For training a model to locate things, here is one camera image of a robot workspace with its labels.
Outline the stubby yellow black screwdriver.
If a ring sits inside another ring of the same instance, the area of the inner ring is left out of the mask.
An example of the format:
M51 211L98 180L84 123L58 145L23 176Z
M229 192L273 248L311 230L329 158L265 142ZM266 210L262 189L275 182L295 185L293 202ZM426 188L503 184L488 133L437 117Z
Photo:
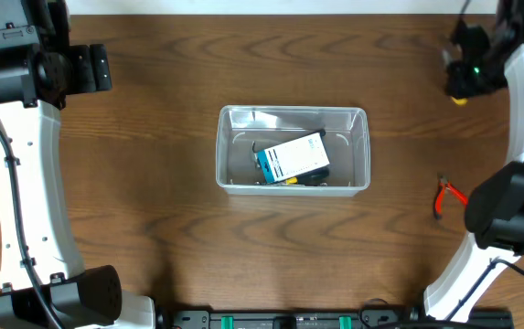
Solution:
M457 99L457 98L452 97L451 100L453 101L454 104L458 106L465 106L468 102L467 98Z

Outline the red handled pliers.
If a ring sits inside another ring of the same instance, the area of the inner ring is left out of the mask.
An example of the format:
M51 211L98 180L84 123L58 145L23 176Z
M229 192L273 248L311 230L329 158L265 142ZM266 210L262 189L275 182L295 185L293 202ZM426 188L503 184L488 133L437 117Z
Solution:
M438 175L438 187L433 200L433 216L436 220L443 217L442 205L446 195L454 196L464 207L468 204L468 197L457 189L445 175Z

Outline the small black red hammer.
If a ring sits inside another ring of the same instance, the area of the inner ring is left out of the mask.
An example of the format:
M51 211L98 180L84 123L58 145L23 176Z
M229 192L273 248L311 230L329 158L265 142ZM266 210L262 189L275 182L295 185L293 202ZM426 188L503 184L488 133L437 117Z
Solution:
M320 130L317 130L317 131L314 131L314 133L318 133L320 135L320 138L323 139L325 136L326 136L326 131L324 129L320 129ZM252 160L253 162L255 163L255 167L257 169L260 169L262 167L261 163L260 163L260 160L258 159L258 151L256 150L256 142L253 141L251 143L251 152L252 152Z

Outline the white blue screwdriver bit box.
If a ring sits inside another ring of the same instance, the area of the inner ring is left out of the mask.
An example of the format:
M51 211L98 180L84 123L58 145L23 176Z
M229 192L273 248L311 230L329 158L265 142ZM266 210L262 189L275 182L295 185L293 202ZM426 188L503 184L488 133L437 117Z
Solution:
M326 147L318 133L262 149L257 155L266 183L283 182L330 165Z

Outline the slim black yellow screwdriver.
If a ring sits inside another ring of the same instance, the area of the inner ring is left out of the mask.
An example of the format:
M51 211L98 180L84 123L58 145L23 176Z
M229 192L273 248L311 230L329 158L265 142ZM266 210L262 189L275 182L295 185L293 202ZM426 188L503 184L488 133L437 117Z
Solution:
M327 167L319 168L311 172L288 178L285 182L288 183L299 183L299 184L309 184L317 185L319 183L325 182L325 179L330 175L330 170Z

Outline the silver double ring wrench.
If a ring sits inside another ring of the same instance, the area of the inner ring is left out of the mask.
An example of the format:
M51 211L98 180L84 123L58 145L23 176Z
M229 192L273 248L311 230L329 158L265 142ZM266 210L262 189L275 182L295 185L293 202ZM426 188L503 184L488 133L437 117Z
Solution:
M262 183L256 181L254 186L307 186L307 187L328 187L327 183L319 183L317 185L299 184L299 183L288 183L288 182L277 182L277 183Z

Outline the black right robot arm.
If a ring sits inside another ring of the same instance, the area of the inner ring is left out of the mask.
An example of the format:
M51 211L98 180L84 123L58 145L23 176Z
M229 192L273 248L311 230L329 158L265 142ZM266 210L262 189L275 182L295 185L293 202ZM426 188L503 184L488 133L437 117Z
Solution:
M503 316L474 307L503 270L524 276L516 264L524 257L524 0L498 2L491 33L458 18L450 41L461 57L444 54L445 93L464 102L507 90L508 151L504 166L463 198L464 240L411 318L420 328L503 328Z

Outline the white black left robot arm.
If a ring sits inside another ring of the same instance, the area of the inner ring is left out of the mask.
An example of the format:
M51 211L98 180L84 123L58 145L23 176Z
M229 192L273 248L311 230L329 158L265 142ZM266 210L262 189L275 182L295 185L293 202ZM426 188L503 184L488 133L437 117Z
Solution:
M110 265L87 268L59 161L70 95L111 88L102 44L70 42L63 1L0 0L0 328L161 328Z

